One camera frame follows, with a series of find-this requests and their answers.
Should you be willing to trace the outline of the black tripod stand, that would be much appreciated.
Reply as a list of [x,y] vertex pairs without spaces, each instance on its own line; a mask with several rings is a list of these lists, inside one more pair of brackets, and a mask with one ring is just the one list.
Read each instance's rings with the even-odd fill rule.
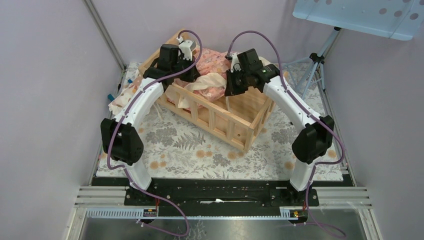
[[[318,52],[312,52],[307,57],[285,64],[285,67],[287,68],[287,71],[289,72],[289,75],[292,77],[292,80],[294,82],[294,89],[299,95],[301,95],[302,99],[306,97],[309,88],[312,85],[320,86],[323,91],[326,90],[324,71],[326,54],[329,53],[341,30],[342,28],[335,26]],[[310,61],[308,69],[300,78],[300,80],[295,81],[294,77],[292,76],[290,67],[295,64],[305,63],[306,61]]]

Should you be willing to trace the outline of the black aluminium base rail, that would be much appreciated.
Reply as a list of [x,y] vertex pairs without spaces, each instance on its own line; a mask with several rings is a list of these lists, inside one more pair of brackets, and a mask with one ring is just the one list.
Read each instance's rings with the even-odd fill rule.
[[296,219],[307,209],[370,209],[364,187],[318,182],[308,194],[291,193],[287,181],[154,179],[148,193],[130,187],[127,180],[101,178],[79,189],[75,204],[122,208],[122,216],[189,218]]

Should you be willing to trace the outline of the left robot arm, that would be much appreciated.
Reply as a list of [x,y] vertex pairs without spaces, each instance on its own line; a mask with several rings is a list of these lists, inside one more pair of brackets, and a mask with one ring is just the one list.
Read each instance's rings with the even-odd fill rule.
[[110,170],[124,170],[130,186],[138,189],[136,199],[144,206],[152,204],[155,192],[149,188],[152,178],[140,161],[144,144],[137,127],[175,79],[194,82],[199,76],[194,56],[197,44],[178,39],[178,44],[163,44],[159,55],[142,75],[140,86],[123,109],[114,118],[105,118],[100,124],[106,164]]

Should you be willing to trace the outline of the light blue perforated panel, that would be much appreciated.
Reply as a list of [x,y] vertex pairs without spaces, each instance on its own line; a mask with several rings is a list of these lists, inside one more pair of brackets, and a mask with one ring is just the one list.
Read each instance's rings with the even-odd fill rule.
[[298,0],[293,16],[379,37],[409,41],[424,22],[422,0]]

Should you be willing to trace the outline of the grey diagonal pole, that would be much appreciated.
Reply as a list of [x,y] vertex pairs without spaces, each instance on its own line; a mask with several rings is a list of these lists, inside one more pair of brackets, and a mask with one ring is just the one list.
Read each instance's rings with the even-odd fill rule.
[[118,48],[116,47],[106,25],[104,24],[104,21],[102,20],[102,17],[100,13],[98,12],[95,3],[93,0],[82,0],[84,3],[88,13],[90,14],[94,24],[96,25],[97,29],[100,32],[101,37],[103,38],[106,46],[108,47],[109,51],[111,52],[116,64],[120,68],[121,72],[124,72],[127,69],[127,65],[125,64],[125,61],[123,60]]

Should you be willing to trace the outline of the blue toy item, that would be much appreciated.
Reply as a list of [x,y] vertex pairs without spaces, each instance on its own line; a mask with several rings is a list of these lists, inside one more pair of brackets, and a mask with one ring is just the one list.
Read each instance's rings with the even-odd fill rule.
[[120,93],[116,97],[112,97],[111,102],[108,104],[110,109],[113,108],[123,108],[126,106],[130,99],[136,94],[140,86],[140,78],[129,79],[123,88],[120,90]]

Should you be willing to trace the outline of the floral small pillow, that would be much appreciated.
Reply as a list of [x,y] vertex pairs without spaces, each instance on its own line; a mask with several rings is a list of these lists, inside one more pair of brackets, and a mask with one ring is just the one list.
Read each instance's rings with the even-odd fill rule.
[[114,100],[108,105],[109,111],[117,115],[131,100],[133,95],[139,89],[142,82],[142,75],[139,71],[141,62],[131,62],[123,75],[121,88]]

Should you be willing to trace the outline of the floral table mat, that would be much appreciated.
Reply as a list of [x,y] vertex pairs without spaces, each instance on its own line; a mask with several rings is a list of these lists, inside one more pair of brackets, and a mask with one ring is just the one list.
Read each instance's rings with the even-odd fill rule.
[[218,109],[237,117],[232,141],[228,120],[215,117],[209,132],[209,110],[200,107],[199,121],[191,113],[174,111],[174,104],[157,101],[139,123],[136,135],[144,149],[140,162],[155,178],[288,180],[295,168],[292,143],[297,131],[287,115],[259,90],[215,101]]

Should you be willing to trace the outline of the pink patterned bed cushion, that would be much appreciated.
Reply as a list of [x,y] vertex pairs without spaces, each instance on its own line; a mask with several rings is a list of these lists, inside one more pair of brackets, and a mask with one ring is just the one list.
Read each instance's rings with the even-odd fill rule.
[[196,64],[200,77],[190,83],[180,79],[175,79],[173,83],[209,102],[214,102],[225,94],[226,71],[230,67],[231,62],[226,59],[225,52],[204,48]]

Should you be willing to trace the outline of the wooden pet bed frame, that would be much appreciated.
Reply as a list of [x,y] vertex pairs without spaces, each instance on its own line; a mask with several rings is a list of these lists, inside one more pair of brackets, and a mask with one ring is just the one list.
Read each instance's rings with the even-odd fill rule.
[[175,83],[167,91],[179,98],[185,97],[188,109],[178,108],[165,94],[156,101],[159,105],[245,153],[276,106],[271,98],[253,87],[244,94],[221,97],[214,102]]

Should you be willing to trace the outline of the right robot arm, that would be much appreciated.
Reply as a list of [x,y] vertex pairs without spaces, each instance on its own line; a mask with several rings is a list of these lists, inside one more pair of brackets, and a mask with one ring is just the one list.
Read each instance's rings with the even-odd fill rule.
[[301,205],[306,199],[305,190],[312,183],[313,168],[332,146],[334,139],[333,118],[321,116],[309,107],[289,86],[276,65],[265,65],[255,49],[241,53],[229,53],[225,57],[230,62],[226,71],[224,95],[237,96],[249,88],[256,88],[271,98],[286,114],[298,135],[291,145],[296,156],[287,201],[293,206]]

